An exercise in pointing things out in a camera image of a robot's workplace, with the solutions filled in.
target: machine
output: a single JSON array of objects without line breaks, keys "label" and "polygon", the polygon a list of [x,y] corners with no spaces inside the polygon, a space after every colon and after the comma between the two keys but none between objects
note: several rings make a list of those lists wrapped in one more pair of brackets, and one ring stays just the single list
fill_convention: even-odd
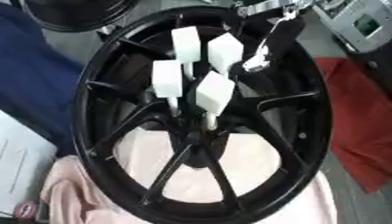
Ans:
[{"label": "machine", "polygon": [[313,9],[371,80],[392,95],[392,5],[389,0],[330,0]]}]

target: metal clamp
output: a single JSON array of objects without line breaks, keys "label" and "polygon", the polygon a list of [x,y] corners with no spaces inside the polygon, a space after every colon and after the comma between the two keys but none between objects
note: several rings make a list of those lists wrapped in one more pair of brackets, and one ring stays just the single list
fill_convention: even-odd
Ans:
[{"label": "metal clamp", "polygon": [[242,18],[251,17],[266,11],[285,9],[287,7],[295,7],[299,11],[312,7],[318,0],[268,0],[248,6],[240,6],[237,8],[238,16]]}]

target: metal tool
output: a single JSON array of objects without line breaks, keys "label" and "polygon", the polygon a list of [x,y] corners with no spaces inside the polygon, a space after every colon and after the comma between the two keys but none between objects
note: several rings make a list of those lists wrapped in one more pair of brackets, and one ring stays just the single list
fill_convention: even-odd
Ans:
[{"label": "metal tool", "polygon": [[316,2],[316,0],[269,0],[248,6],[237,2],[234,10],[242,19],[264,15],[269,11],[281,11],[283,14],[257,47],[255,55],[242,64],[243,69],[251,73],[259,72],[268,67],[272,61],[283,57],[305,27],[300,15]]}]

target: red cloth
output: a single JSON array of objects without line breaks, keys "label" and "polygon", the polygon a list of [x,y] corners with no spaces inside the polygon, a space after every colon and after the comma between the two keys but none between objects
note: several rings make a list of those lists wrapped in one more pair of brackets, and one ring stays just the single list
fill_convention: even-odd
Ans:
[{"label": "red cloth", "polygon": [[317,59],[332,99],[332,150],[367,192],[392,175],[392,102],[347,59]]}]

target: gray floor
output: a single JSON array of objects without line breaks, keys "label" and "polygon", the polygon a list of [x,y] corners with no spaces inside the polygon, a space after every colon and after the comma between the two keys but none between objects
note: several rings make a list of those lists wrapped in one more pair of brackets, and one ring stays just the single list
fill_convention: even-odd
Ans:
[{"label": "gray floor", "polygon": [[[220,0],[228,5],[230,0]],[[119,25],[126,25],[147,14],[171,7],[203,4],[198,0],[143,0]],[[307,28],[299,42],[314,57],[345,57],[345,54],[330,39],[331,33],[317,20],[317,16],[306,16]],[[93,32],[64,34],[45,31],[48,42],[57,50],[75,60],[86,63],[101,42]],[[336,157],[330,153],[322,170],[332,186],[340,224],[388,224],[392,223],[392,185],[366,195],[343,169]]]}]

